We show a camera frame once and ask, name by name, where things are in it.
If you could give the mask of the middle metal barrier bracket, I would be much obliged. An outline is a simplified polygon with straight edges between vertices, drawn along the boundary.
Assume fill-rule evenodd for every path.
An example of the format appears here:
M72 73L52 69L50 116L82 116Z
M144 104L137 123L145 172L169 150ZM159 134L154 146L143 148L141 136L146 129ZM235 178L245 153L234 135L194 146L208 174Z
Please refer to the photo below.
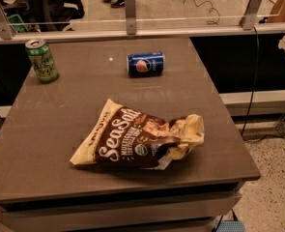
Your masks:
M136 3L135 0L125 0L126 27L128 35L136 34Z

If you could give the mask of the blue box under table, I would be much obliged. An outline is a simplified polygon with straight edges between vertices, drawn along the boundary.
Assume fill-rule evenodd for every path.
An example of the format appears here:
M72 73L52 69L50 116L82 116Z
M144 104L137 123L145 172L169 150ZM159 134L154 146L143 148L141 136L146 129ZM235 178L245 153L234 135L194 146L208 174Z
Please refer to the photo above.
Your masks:
M215 232L246 232L241 221L224 220L215 226Z

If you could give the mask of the sea salt chips bag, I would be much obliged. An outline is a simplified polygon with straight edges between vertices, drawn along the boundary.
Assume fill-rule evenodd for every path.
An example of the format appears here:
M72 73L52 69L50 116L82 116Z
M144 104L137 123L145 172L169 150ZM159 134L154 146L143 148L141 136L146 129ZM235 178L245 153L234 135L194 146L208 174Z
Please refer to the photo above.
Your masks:
M109 100L71 163L163 170L171 161L185 158L203 144L204 135L204 122L199 115L166 122Z

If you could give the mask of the glass barrier panel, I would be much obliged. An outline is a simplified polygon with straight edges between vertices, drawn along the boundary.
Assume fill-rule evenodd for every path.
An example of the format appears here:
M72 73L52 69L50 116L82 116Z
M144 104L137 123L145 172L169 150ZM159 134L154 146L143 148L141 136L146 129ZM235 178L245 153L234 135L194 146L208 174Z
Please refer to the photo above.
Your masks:
M66 29L91 34L127 35L125 8L102 0L81 0L85 15ZM249 0L135 0L136 36L189 34L196 28L239 25ZM271 14L275 0L262 0L256 18Z

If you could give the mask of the green plastic bin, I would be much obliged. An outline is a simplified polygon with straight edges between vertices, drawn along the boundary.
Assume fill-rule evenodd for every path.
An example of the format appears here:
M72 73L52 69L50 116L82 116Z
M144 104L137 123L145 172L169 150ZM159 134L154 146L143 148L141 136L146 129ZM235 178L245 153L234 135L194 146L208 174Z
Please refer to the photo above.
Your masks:
M11 23L17 33L25 33L29 31L19 14L10 15L8 17L8 21Z

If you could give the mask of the blue pepsi can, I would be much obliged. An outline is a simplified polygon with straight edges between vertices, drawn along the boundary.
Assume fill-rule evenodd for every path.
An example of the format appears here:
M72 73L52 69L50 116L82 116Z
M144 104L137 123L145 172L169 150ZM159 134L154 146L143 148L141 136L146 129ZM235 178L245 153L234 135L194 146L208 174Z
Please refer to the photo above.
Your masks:
M130 54L127 57L128 74L134 77L160 75L164 62L165 56L161 51Z

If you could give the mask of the right metal barrier bracket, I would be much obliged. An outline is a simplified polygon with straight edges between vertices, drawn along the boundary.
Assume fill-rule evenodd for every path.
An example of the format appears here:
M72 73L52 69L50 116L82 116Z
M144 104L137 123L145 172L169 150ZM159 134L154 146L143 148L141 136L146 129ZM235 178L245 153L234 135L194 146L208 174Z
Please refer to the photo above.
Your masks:
M245 12L239 22L243 30L252 30L255 26L256 16L258 14L262 0L249 0Z

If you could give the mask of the green soda can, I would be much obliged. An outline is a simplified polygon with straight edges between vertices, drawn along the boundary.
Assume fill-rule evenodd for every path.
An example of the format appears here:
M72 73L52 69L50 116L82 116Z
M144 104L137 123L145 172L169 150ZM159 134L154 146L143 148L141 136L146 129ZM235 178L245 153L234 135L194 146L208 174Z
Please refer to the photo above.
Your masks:
M40 82L50 83L59 77L52 53L45 40L30 40L25 44L25 50Z

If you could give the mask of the black office chair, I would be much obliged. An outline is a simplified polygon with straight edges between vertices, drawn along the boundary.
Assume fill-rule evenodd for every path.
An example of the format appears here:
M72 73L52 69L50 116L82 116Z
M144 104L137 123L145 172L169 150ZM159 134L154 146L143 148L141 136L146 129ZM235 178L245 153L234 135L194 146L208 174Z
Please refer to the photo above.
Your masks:
M85 15L81 0L28 0L29 21L42 32L63 31L73 19Z

